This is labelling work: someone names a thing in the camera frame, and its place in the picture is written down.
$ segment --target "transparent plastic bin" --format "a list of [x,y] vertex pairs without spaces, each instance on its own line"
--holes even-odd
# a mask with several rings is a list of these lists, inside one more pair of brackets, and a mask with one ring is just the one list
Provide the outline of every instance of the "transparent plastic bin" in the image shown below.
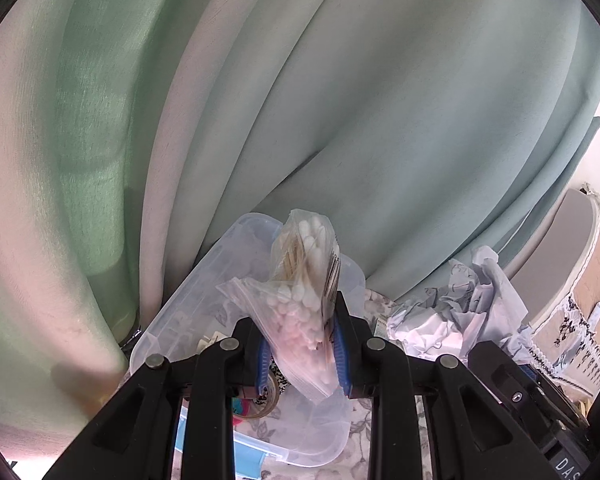
[[[208,344],[232,334],[246,314],[216,289],[231,278],[269,278],[269,257],[282,224],[269,216],[241,216],[199,264],[147,327],[130,359],[130,371],[141,367],[147,356],[164,355],[179,361],[199,354]],[[365,276],[344,254],[338,288],[353,316],[363,317]],[[274,412],[235,429],[250,438],[262,436],[257,449],[277,460],[300,466],[320,466],[334,460],[349,437],[350,402],[339,388],[318,405],[289,385]]]

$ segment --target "curtain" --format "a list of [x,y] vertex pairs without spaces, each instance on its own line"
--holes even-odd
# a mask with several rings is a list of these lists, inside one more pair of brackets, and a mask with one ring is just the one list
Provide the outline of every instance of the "curtain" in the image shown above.
[[392,299],[477,244],[505,265],[599,100],[579,0],[19,0],[0,25],[0,448],[58,453],[136,320],[245,212],[329,216]]

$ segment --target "white crumpled paper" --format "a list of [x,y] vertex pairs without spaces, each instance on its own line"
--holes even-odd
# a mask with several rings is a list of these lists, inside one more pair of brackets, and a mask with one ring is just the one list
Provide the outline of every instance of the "white crumpled paper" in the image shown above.
[[466,362],[480,341],[493,341],[518,364],[532,362],[528,352],[531,330],[521,326],[527,310],[506,275],[498,255],[487,246],[472,254],[471,267],[450,260],[449,285],[426,288],[387,321],[390,339],[407,355],[434,361],[453,354]]

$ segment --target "metal screw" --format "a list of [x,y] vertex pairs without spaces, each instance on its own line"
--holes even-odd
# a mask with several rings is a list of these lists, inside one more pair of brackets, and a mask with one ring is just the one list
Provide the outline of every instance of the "metal screw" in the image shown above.
[[147,359],[144,360],[144,364],[151,368],[151,370],[159,370],[164,364],[164,355],[151,354]]
[[458,358],[455,355],[444,354],[440,358],[440,364],[443,365],[443,367],[449,368],[451,370],[452,368],[458,366]]
[[220,342],[220,348],[222,350],[235,350],[238,346],[240,346],[240,341],[235,337],[227,337]]
[[366,347],[370,350],[382,350],[384,348],[384,340],[379,337],[372,337],[366,340]]

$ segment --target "plastic bag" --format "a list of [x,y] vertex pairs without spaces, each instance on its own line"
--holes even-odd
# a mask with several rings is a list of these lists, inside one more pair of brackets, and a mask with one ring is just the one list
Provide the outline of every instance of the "plastic bag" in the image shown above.
[[269,281],[218,285],[258,325],[288,381],[314,403],[338,387],[331,337],[339,273],[329,219],[294,209],[271,249]]

